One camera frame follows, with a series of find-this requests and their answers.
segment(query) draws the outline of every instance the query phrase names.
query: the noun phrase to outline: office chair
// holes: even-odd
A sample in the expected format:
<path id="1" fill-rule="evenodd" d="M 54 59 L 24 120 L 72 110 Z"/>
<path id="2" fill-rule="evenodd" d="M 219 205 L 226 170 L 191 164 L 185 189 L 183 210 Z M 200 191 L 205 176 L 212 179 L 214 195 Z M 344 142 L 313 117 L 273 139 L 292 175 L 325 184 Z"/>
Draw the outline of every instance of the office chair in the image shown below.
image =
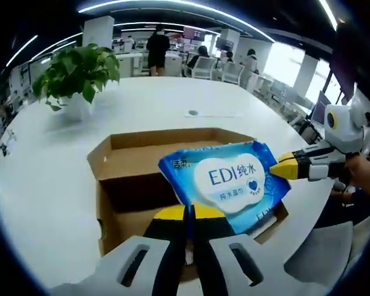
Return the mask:
<path id="1" fill-rule="evenodd" d="M 277 101 L 280 101 L 287 89 L 287 85 L 281 81 L 274 80 L 272 85 L 270 86 L 269 93 L 272 95 L 272 97 L 276 96 Z"/>
<path id="2" fill-rule="evenodd" d="M 222 71 L 222 82 L 240 85 L 240 77 L 244 68 L 243 65 L 238 65 L 233 62 L 226 63 Z"/>
<path id="3" fill-rule="evenodd" d="M 185 75 L 189 78 L 200 78 L 212 80 L 212 70 L 216 63 L 213 57 L 199 57 L 194 68 L 187 68 Z"/>

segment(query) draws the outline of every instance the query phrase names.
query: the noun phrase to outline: desk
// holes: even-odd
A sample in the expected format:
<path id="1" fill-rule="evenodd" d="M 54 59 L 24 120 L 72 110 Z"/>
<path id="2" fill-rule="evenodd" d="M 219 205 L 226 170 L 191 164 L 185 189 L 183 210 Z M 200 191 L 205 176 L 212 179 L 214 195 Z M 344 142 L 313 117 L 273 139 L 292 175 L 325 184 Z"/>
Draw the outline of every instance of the desk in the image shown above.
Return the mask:
<path id="1" fill-rule="evenodd" d="M 258 83 L 255 86 L 255 90 L 264 97 L 267 95 L 272 83 L 272 79 L 264 76 L 259 76 Z"/>
<path id="2" fill-rule="evenodd" d="M 292 103 L 291 106 L 293 106 L 294 109 L 296 109 L 299 113 L 301 113 L 303 117 L 306 117 L 311 112 L 310 109 L 303 107 L 302 105 L 299 105 L 298 103 Z"/>
<path id="3" fill-rule="evenodd" d="M 306 145 L 269 107 L 229 83 L 175 77 L 125 78 L 119 86 L 107 84 L 94 104 L 90 120 L 69 125 L 61 112 L 35 102 L 9 125 L 17 137 L 10 155 L 4 158 L 0 151 L 2 229 L 21 262 L 46 287 L 84 279 L 100 258 L 96 184 L 86 156 L 109 134 L 219 127 L 267 143 L 276 158 Z M 242 116 L 184 116 L 189 110 Z M 290 184 L 292 190 L 282 200 L 289 215 L 263 244 L 266 252 L 274 252 L 282 262 L 313 229 L 333 181 L 298 180 Z M 201 294 L 198 279 L 179 288 L 179 295 Z"/>
<path id="4" fill-rule="evenodd" d="M 134 69 L 139 69 L 141 66 L 140 59 L 142 58 L 143 53 L 142 52 L 130 52 L 128 54 L 116 54 L 118 60 L 122 60 L 122 63 L 125 67 L 128 67 L 127 69 L 122 69 L 120 67 L 121 71 L 121 77 L 127 78 L 134 75 Z M 183 58 L 180 57 L 175 52 L 166 52 L 166 64 L 165 64 L 165 76 L 174 76 L 179 77 L 181 74 L 181 65 L 182 65 Z"/>

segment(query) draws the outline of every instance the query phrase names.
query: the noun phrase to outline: blue package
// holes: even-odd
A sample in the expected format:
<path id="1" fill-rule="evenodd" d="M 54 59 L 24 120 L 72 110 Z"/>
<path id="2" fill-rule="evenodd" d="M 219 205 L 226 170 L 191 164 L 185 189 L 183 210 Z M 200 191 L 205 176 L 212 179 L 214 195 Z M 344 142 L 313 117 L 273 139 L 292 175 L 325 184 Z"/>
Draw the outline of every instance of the blue package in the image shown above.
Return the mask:
<path id="1" fill-rule="evenodd" d="M 179 150 L 158 166 L 182 204 L 216 207 L 240 234 L 263 221 L 290 190 L 269 173 L 275 164 L 267 145 L 253 141 Z"/>

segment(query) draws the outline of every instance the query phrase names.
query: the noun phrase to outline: white pillar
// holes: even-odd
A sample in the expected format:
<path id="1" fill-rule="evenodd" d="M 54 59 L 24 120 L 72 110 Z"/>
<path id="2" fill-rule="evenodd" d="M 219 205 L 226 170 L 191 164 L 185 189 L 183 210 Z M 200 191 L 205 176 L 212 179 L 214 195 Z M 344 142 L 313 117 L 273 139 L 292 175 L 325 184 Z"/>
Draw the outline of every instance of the white pillar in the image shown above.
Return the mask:
<path id="1" fill-rule="evenodd" d="M 314 59 L 309 55 L 304 55 L 304 59 L 302 62 L 302 66 L 300 67 L 300 71 L 298 72 L 294 89 L 298 93 L 299 96 L 305 97 L 310 87 L 311 80 L 314 77 L 316 66 L 318 65 L 318 60 Z"/>
<path id="2" fill-rule="evenodd" d="M 211 45 L 210 45 L 210 48 L 208 49 L 208 55 L 212 55 L 212 50 L 214 49 L 215 41 L 216 41 L 216 34 L 213 34 L 212 39 L 211 39 Z"/>
<path id="3" fill-rule="evenodd" d="M 237 45 L 239 45 L 240 33 L 230 29 L 223 29 L 221 32 L 221 38 L 233 42 L 232 52 L 235 53 L 237 50 Z"/>
<path id="4" fill-rule="evenodd" d="M 87 20 L 82 35 L 82 46 L 96 43 L 99 47 L 111 48 L 113 34 L 113 18 L 110 16 Z"/>

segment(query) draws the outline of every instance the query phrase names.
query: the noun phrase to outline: ceiling light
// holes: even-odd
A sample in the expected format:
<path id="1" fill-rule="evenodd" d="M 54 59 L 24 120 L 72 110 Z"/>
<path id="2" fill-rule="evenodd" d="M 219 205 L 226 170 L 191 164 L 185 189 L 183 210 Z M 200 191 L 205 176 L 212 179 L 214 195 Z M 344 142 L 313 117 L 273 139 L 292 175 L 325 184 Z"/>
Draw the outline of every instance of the ceiling light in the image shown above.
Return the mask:
<path id="1" fill-rule="evenodd" d="M 6 67 L 8 67 L 11 62 L 20 54 L 21 51 L 23 51 L 30 43 L 32 43 L 38 35 L 35 35 L 31 40 L 27 41 L 13 56 L 12 58 L 8 61 Z"/>
<path id="2" fill-rule="evenodd" d="M 337 30 L 337 21 L 335 20 L 335 17 L 334 17 L 334 14 L 333 14 L 331 8 L 327 4 L 326 0 L 318 0 L 318 1 L 319 1 L 319 3 L 321 3 L 322 8 L 325 10 L 325 13 L 326 13 L 327 17 L 329 17 L 329 20 L 331 21 L 333 29 L 336 31 Z"/>
<path id="3" fill-rule="evenodd" d="M 116 23 L 114 26 L 119 27 L 119 26 L 128 26 L 128 25 L 158 25 L 160 22 L 135 22 L 135 23 Z M 217 32 L 208 30 L 208 29 L 203 29 L 199 27 L 193 27 L 193 26 L 188 26 L 188 25 L 182 25 L 180 23 L 161 23 L 162 25 L 167 25 L 167 26 L 177 26 L 177 27 L 186 27 L 186 28 L 191 28 L 199 31 L 204 31 L 204 32 L 209 32 L 211 34 L 215 35 L 221 35 Z"/>
<path id="4" fill-rule="evenodd" d="M 235 17 L 231 14 L 227 14 L 226 12 L 220 11 L 218 9 L 215 9 L 215 8 L 212 8 L 212 7 L 209 7 L 209 6 L 205 6 L 205 5 L 198 4 L 198 3 L 193 3 L 193 2 L 190 2 L 190 1 L 184 1 L 184 0 L 116 0 L 116 1 L 109 1 L 109 2 L 106 2 L 106 3 L 100 3 L 100 4 L 96 4 L 96 5 L 93 5 L 93 6 L 86 7 L 84 9 L 79 10 L 78 13 L 82 14 L 83 12 L 90 11 L 90 10 L 100 8 L 100 7 L 104 7 L 104 6 L 108 6 L 108 5 L 112 5 L 112 4 L 119 4 L 119 3 L 125 3 L 125 2 L 136 2 L 136 1 L 170 2 L 170 3 L 178 3 L 178 4 L 182 4 L 182 5 L 192 6 L 192 7 L 196 7 L 196 8 L 199 8 L 199 9 L 204 9 L 204 10 L 207 10 L 207 11 L 210 11 L 210 12 L 214 12 L 216 14 L 220 14 L 224 17 L 228 17 L 232 20 L 235 20 L 235 21 L 237 21 L 237 22 L 255 30 L 259 34 L 261 34 L 264 37 L 266 37 L 267 39 L 269 39 L 271 42 L 275 42 L 274 39 L 272 39 L 272 37 L 268 36 L 266 33 L 262 32 L 261 30 L 254 27 L 253 25 L 251 25 L 251 24 L 249 24 L 249 23 L 247 23 L 247 22 L 245 22 L 245 21 L 243 21 L 243 20 L 241 20 L 241 19 L 239 19 L 239 18 L 237 18 L 237 17 Z"/>
<path id="5" fill-rule="evenodd" d="M 46 62 L 49 62 L 51 60 L 50 57 L 48 57 L 47 59 L 44 59 L 41 61 L 41 65 L 45 64 Z"/>
<path id="6" fill-rule="evenodd" d="M 63 47 L 66 47 L 66 46 L 72 45 L 72 44 L 74 44 L 74 43 L 76 43 L 76 41 L 72 41 L 72 42 L 66 43 L 66 44 L 64 44 L 64 45 L 62 45 L 62 46 L 59 46 L 58 48 L 55 48 L 52 52 L 58 51 L 59 49 L 62 49 Z"/>
<path id="7" fill-rule="evenodd" d="M 139 28 L 139 29 L 123 29 L 122 32 L 130 32 L 130 31 L 155 31 L 154 28 Z M 184 33 L 181 30 L 172 30 L 172 29 L 165 29 L 167 32 L 178 32 L 178 33 Z"/>
<path id="8" fill-rule="evenodd" d="M 58 42 L 56 42 L 56 43 L 54 43 L 54 44 L 52 44 L 52 45 L 48 46 L 48 47 L 47 47 L 47 48 L 45 48 L 43 51 L 40 51 L 39 53 L 37 53 L 37 55 L 35 55 L 34 57 L 32 57 L 32 58 L 30 59 L 30 61 L 29 61 L 29 62 L 31 62 L 32 60 L 34 60 L 35 58 L 37 58 L 37 56 L 39 56 L 40 54 L 43 54 L 44 52 L 46 52 L 46 51 L 50 50 L 51 48 L 53 48 L 53 47 L 57 46 L 58 44 L 60 44 L 60 43 L 62 43 L 62 42 L 64 42 L 64 41 L 67 41 L 67 40 L 69 40 L 69 39 L 72 39 L 72 38 L 74 38 L 74 37 L 77 37 L 77 36 L 79 36 L 79 35 L 82 35 L 82 34 L 83 34 L 83 33 L 81 32 L 81 33 L 78 33 L 78 34 L 72 35 L 72 36 L 70 36 L 70 37 L 64 38 L 63 40 L 60 40 L 60 41 L 58 41 Z"/>

